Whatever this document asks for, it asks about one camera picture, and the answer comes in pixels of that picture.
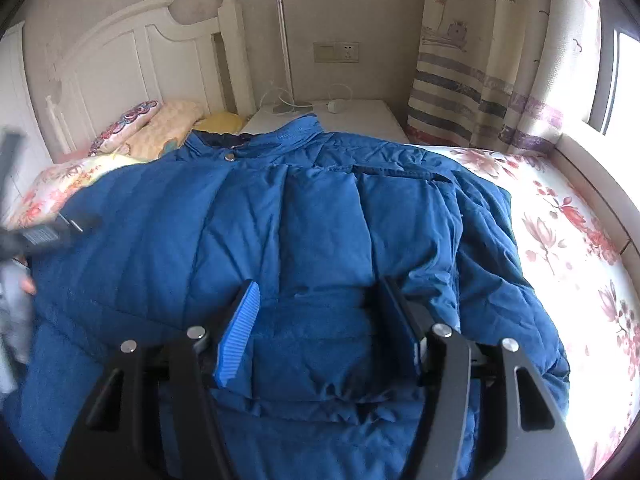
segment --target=white nightstand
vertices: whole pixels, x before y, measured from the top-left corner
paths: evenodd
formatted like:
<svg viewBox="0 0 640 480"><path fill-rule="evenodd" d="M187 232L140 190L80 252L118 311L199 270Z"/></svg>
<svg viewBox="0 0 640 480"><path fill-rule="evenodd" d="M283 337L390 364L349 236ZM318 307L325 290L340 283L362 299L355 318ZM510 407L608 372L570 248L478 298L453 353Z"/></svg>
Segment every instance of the white nightstand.
<svg viewBox="0 0 640 480"><path fill-rule="evenodd" d="M318 116L318 120L326 132L349 132L400 142L401 144L409 142L384 101L351 100L345 102L344 109L337 114L329 113L326 109L327 101L312 101L312 103L314 105L313 113ZM272 132L303 115L302 113L273 115L272 108L271 105L263 106L242 131L249 134Z"/></svg>

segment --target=beige wall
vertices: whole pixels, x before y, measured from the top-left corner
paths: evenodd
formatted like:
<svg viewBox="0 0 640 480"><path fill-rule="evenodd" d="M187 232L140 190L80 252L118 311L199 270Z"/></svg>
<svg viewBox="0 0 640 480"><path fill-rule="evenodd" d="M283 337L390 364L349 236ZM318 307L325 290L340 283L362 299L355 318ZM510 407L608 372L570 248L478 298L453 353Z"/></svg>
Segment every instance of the beige wall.
<svg viewBox="0 0 640 480"><path fill-rule="evenodd" d="M60 92L50 68L82 33L140 0L26 0L24 57L31 99L46 141L53 139L45 97ZM239 0L244 12L249 64L258 102L271 82L284 84L275 0ZM175 0L180 23L216 15L220 0ZM424 0L285 0L296 97L326 98L332 82L355 98L384 99L403 122L414 76ZM314 41L359 41L358 64L313 62Z"/></svg>

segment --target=blue jacket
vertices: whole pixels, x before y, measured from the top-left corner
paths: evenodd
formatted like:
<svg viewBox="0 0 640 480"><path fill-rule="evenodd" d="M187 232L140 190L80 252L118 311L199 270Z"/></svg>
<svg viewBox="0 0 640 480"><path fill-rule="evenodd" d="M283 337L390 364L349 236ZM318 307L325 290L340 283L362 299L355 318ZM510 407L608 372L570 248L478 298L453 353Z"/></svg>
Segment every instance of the blue jacket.
<svg viewBox="0 0 640 480"><path fill-rule="evenodd" d="M32 361L4 409L46 475L121 341L171 338L247 278L260 314L238 377L212 392L243 479L398 476L424 398L398 381L368 294L381 276L468 338L516 338L566 410L568 362L522 276L505 190L420 148L324 133L313 115L231 147L242 140L192 133L66 205L103 226L34 260ZM460 476L477 416L474 390Z"/></svg>

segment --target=finger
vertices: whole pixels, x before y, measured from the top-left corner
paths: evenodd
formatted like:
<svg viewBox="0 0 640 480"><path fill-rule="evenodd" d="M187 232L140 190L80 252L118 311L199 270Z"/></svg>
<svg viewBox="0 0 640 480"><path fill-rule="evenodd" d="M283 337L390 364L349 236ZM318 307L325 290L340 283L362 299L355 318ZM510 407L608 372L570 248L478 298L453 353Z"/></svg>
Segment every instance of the finger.
<svg viewBox="0 0 640 480"><path fill-rule="evenodd" d="M26 292L27 294L31 294L32 296L35 296L36 294L36 284L33 283L33 280L31 278L24 278L20 282L20 288L24 292Z"/></svg>

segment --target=striped curtain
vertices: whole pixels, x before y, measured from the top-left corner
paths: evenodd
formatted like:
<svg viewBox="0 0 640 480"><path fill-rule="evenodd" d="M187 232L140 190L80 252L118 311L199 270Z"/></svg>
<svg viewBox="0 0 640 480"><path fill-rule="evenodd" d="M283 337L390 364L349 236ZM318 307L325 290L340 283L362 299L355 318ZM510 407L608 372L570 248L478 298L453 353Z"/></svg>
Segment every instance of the striped curtain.
<svg viewBox="0 0 640 480"><path fill-rule="evenodd" d="M424 0L407 135L547 153L589 119L599 63L599 0Z"/></svg>

